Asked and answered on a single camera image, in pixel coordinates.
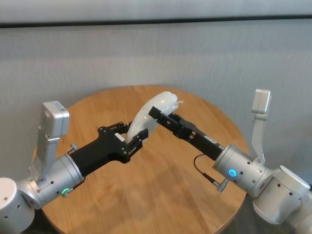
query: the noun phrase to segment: round wooden table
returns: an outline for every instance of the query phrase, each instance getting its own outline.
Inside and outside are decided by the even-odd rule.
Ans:
[[[173,88],[129,86],[107,90],[69,107],[67,136],[58,147],[62,155],[75,142],[83,146],[97,138],[97,129],[119,121],[130,122],[156,94],[170,91],[183,100],[176,111],[222,145],[247,144],[232,121],[207,101]],[[51,223],[66,234],[208,234],[219,233],[239,210],[245,192],[229,183],[221,194],[193,167],[200,152],[158,126],[127,164],[110,162],[85,183],[43,208]],[[199,168],[223,176],[208,157]]]

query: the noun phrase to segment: blue led ring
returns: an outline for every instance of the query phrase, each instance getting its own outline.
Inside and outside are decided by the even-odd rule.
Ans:
[[[237,172],[234,169],[230,169],[229,170],[229,176],[230,177],[236,177],[237,176]]]

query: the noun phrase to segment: silver cylinder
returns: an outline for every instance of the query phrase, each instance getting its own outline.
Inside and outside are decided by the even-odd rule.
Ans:
[[[280,224],[300,207],[309,188],[305,181],[280,166],[260,196],[253,200],[254,210],[267,222]]]
[[[83,181],[83,177],[68,154],[58,158],[44,178],[39,181],[32,177],[18,182],[27,202],[35,209],[57,198]]]
[[[15,181],[0,178],[0,234],[18,234],[33,221],[35,211],[21,196]]]
[[[248,154],[233,145],[227,146],[220,154],[214,168],[251,196],[261,193],[265,187],[264,177],[271,175],[271,172],[266,172],[267,168],[262,162],[253,161]]]

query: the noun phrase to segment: gray wall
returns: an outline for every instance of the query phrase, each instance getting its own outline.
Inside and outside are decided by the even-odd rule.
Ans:
[[[162,84],[219,106],[246,139],[254,90],[270,89],[267,165],[311,183],[311,52],[312,20],[0,29],[0,176],[25,175],[42,102]]]

